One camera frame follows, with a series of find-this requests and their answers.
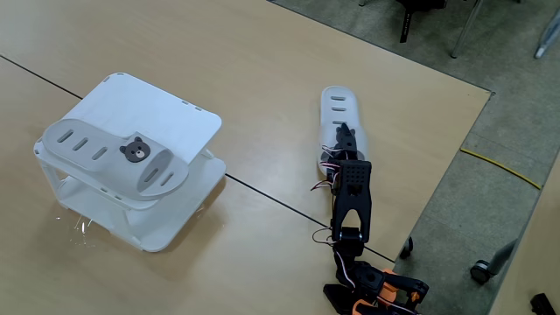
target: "slotted hole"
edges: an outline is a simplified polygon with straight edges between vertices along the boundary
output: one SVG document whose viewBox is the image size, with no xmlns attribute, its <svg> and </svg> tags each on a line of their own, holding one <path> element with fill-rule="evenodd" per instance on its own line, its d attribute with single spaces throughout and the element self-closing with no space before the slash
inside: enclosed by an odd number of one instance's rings
<svg viewBox="0 0 560 315">
<path fill-rule="evenodd" d="M 102 147 L 100 148 L 97 153 L 95 153 L 91 159 L 93 159 L 94 161 L 98 158 L 100 158 L 103 154 L 105 154 L 105 152 L 107 152 L 107 147 Z"/>
<path fill-rule="evenodd" d="M 167 177 L 164 179 L 163 182 L 161 182 L 161 186 L 167 184 L 167 182 L 169 181 L 169 179 L 171 179 L 173 177 L 173 172 L 170 172 L 169 175 L 167 175 Z"/>
<path fill-rule="evenodd" d="M 146 177 L 146 179 L 143 182 L 144 183 L 149 182 L 151 179 L 153 179 L 153 177 L 156 175 L 158 171 L 159 169 L 154 169 L 153 171 L 151 171 L 150 175 L 148 175 L 148 177 Z"/>
<path fill-rule="evenodd" d="M 59 144 L 65 142 L 72 134 L 74 133 L 74 131 L 72 129 L 70 129 L 69 131 L 67 131 L 64 135 L 62 135 L 59 140 L 57 140 L 57 142 Z"/>
<path fill-rule="evenodd" d="M 81 149 L 81 147 L 84 146 L 84 144 L 86 144 L 87 142 L 88 142 L 88 139 L 87 139 L 87 138 L 81 139 L 81 141 L 79 141 L 78 144 L 76 144 L 76 145 L 72 148 L 72 150 L 77 151 L 77 150 Z"/>
</svg>

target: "black robot bracket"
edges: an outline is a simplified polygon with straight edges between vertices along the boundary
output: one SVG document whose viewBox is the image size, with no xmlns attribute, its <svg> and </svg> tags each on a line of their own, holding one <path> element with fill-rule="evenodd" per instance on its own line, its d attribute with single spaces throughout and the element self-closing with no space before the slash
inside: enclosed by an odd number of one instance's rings
<svg viewBox="0 0 560 315">
<path fill-rule="evenodd" d="M 369 241 L 371 194 L 369 177 L 372 165 L 358 159 L 354 131 L 345 123 L 337 128 L 337 144 L 331 148 L 328 163 L 337 167 L 327 169 L 332 182 L 332 251 L 337 265 L 336 278 L 340 284 L 326 284 L 323 292 L 339 314 L 416 314 L 416 307 L 424 300 L 428 285 L 420 280 L 381 271 L 367 262 L 355 261 Z M 344 227 L 350 210 L 360 218 L 360 227 Z M 383 297 L 383 290 L 394 288 L 407 293 L 402 304 Z"/>
</svg>

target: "bear sticker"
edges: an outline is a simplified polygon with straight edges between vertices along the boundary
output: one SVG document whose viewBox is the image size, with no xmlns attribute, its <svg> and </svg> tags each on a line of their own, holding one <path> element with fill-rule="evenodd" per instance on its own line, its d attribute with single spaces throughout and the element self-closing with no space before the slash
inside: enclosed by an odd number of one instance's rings
<svg viewBox="0 0 560 315">
<path fill-rule="evenodd" d="M 120 151 L 130 162 L 138 163 L 144 161 L 150 155 L 150 146 L 143 142 L 140 136 L 137 136 L 127 146 L 121 146 Z"/>
</svg>

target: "caster wheel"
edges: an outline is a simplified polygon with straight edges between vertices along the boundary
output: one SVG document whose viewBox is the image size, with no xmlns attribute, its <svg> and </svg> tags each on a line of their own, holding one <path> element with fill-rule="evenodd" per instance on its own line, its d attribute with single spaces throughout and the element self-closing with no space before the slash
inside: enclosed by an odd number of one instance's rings
<svg viewBox="0 0 560 315">
<path fill-rule="evenodd" d="M 492 274 L 488 271 L 488 262 L 479 260 L 471 268 L 471 278 L 472 280 L 478 282 L 479 284 L 485 284 L 490 280 Z"/>
<path fill-rule="evenodd" d="M 399 257 L 401 257 L 401 259 L 407 259 L 410 256 L 410 253 L 412 252 L 413 248 L 414 248 L 414 243 L 412 242 L 412 237 L 409 237 L 407 242 L 404 244 L 404 247 L 402 248 L 402 252 L 399 255 Z"/>
</svg>

